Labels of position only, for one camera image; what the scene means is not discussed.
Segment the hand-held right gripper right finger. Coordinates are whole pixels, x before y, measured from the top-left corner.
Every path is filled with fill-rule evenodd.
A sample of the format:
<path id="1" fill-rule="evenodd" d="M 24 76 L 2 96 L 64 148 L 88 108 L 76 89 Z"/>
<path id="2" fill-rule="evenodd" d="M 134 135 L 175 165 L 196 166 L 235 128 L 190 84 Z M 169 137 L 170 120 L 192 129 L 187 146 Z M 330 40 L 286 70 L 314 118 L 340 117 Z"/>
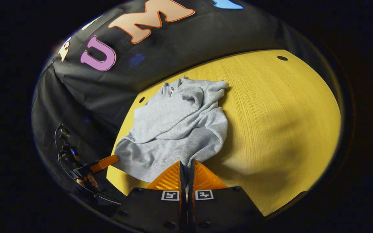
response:
<path id="1" fill-rule="evenodd" d="M 265 217 L 240 186 L 228 187 L 194 160 L 188 173 L 190 232 L 255 232 Z"/>

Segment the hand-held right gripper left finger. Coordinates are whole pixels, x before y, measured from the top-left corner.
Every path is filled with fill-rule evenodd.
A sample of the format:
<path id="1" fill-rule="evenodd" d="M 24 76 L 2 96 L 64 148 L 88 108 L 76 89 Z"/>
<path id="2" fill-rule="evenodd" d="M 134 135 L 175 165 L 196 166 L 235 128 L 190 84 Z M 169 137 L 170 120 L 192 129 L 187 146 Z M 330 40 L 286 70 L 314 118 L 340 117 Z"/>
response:
<path id="1" fill-rule="evenodd" d="M 133 188 L 112 219 L 139 232 L 185 232 L 187 199 L 183 175 L 183 165 L 177 161 L 146 188 Z"/>

